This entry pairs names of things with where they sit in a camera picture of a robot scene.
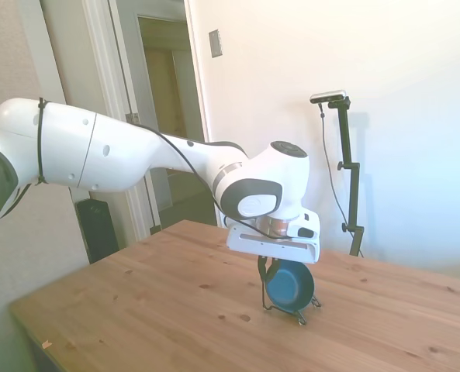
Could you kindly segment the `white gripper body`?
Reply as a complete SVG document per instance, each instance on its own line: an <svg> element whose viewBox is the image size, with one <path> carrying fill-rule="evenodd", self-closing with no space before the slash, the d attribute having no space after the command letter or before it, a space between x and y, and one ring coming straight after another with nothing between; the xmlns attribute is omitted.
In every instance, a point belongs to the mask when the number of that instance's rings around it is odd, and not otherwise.
<svg viewBox="0 0 460 372"><path fill-rule="evenodd" d="M312 211L301 211L295 219L262 216L238 222L225 218L229 230L227 246L237 252L314 264L320 258L320 219Z"/></svg>

